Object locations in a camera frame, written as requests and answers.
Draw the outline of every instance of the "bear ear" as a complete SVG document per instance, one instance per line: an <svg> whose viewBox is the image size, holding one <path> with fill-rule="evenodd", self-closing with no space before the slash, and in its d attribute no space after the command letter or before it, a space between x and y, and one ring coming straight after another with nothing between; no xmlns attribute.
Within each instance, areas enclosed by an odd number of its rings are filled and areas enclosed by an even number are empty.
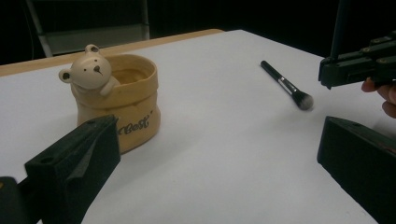
<svg viewBox="0 0 396 224"><path fill-rule="evenodd" d="M71 69L65 68L59 72L59 79L64 83L72 82Z"/></svg>
<svg viewBox="0 0 396 224"><path fill-rule="evenodd" d="M87 47L85 47L85 53L88 52L99 53L99 48L95 45L87 45Z"/></svg>

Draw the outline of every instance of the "human hand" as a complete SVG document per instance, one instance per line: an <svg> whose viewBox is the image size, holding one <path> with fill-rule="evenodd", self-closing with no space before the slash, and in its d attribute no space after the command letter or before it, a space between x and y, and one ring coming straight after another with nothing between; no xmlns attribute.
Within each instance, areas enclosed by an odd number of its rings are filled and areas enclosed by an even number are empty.
<svg viewBox="0 0 396 224"><path fill-rule="evenodd" d="M382 104L384 112L391 118L396 119L396 84L388 84L377 87L375 83L368 77L363 84L361 90L364 92L377 91L386 101Z"/></svg>

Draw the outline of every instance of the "brush bristles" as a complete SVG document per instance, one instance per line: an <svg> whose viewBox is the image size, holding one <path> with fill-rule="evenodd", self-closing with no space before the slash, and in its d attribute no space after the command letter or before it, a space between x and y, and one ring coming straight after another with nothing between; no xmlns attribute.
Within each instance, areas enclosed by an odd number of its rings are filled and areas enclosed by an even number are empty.
<svg viewBox="0 0 396 224"><path fill-rule="evenodd" d="M293 101L302 110L308 110L314 105L314 98L303 91L295 91L291 95L291 98L293 98Z"/></svg>

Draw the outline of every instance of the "table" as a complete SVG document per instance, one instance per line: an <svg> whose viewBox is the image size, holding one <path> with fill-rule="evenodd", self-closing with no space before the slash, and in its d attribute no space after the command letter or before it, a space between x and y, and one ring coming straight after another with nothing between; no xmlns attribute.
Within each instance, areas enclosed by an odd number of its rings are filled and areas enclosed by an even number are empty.
<svg viewBox="0 0 396 224"><path fill-rule="evenodd" d="M317 153L326 116L394 136L377 93L360 83L329 91L322 58L243 30L184 37L103 50L157 64L162 124L122 155L83 223L375 223ZM75 128L75 99L58 78L74 57L0 67L0 175L21 181L26 161ZM311 94L313 110L299 110L262 60Z"/></svg>

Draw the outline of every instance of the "brush handle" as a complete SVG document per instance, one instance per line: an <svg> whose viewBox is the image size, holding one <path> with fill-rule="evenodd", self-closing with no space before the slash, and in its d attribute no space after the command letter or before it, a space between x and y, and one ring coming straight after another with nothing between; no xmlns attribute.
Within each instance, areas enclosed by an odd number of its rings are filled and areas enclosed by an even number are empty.
<svg viewBox="0 0 396 224"><path fill-rule="evenodd" d="M298 91L297 87L295 87L291 82L289 82L285 77L280 75L271 64L266 61L262 61L262 68L274 79L276 80L282 87L287 91L290 95L294 92Z"/></svg>

